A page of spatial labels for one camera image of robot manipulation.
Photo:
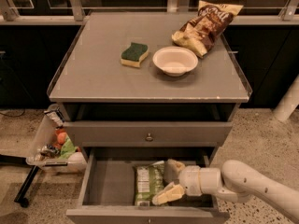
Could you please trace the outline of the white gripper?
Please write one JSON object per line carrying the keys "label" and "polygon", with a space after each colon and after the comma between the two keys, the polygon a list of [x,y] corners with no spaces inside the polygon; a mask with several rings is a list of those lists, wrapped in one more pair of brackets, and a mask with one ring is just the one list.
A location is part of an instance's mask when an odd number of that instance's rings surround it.
{"label": "white gripper", "polygon": [[222,188],[221,171],[218,168],[187,166],[169,159],[164,165],[164,183],[168,184],[152,198],[154,205],[161,205],[187,196],[216,195]]}

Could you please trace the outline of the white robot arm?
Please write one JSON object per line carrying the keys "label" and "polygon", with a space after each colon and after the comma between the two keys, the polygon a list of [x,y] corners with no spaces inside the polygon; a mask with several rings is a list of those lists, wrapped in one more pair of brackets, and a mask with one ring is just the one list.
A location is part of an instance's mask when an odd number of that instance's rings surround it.
{"label": "white robot arm", "polygon": [[210,194],[226,202],[245,203],[252,196],[272,206],[293,224],[299,224],[298,125],[288,118],[298,106],[298,82],[294,81],[274,111],[260,116],[241,112],[224,146],[220,168],[186,166],[171,160],[176,182],[154,196],[154,204],[183,196]]}

